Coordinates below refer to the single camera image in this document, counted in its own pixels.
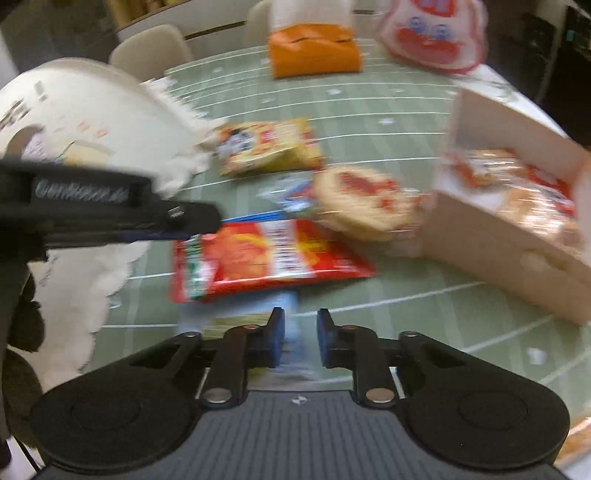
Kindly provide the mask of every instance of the beige chair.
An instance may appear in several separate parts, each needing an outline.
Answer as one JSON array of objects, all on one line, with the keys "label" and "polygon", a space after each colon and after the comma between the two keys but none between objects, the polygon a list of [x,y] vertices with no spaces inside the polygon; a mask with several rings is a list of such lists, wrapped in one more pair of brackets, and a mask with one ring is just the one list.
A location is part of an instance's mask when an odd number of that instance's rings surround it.
[{"label": "beige chair", "polygon": [[180,30],[173,25],[159,25],[124,40],[111,53],[109,63],[145,82],[193,60]]},{"label": "beige chair", "polygon": [[270,34],[269,20],[272,0],[261,0],[248,12],[244,46],[266,45]]}]

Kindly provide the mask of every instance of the ribbed gray plate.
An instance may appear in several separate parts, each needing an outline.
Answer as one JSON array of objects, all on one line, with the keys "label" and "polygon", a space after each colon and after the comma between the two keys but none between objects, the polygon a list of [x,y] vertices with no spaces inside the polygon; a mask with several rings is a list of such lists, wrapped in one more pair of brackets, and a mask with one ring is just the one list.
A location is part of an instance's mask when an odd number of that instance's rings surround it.
[{"label": "ribbed gray plate", "polygon": [[[349,392],[250,392],[233,410],[205,414],[174,453],[135,472],[95,480],[485,480],[418,447],[395,415],[356,405]],[[89,476],[49,467],[39,480]],[[564,480],[550,466],[503,475]]]}]

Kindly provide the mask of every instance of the pink bag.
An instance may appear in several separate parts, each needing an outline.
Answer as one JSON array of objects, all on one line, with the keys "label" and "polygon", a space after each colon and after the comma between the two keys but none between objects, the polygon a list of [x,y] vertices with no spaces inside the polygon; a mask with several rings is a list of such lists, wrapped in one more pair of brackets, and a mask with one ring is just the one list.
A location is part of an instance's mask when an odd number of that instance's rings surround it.
[{"label": "pink bag", "polygon": [[480,0],[389,0],[378,40],[399,59],[442,73],[467,73],[486,59]]}]

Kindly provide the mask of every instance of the open box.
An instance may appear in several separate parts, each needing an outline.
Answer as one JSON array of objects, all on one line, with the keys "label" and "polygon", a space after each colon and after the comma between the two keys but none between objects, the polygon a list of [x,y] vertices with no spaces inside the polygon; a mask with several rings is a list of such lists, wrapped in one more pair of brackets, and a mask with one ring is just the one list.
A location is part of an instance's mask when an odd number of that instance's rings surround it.
[{"label": "open box", "polygon": [[528,164],[572,185],[586,250],[560,245],[502,219],[490,199],[464,187],[442,160],[424,226],[427,257],[454,265],[560,318],[591,320],[591,154],[535,120],[468,90],[457,97],[444,151],[512,148]]}]

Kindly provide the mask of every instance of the orange paper bag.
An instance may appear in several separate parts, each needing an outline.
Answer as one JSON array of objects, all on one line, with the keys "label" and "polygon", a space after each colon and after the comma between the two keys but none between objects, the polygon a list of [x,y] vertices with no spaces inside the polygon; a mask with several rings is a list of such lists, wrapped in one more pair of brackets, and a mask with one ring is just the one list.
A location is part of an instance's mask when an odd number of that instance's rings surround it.
[{"label": "orange paper bag", "polygon": [[361,54],[350,28],[294,25],[271,34],[269,56],[275,78],[359,72]]}]

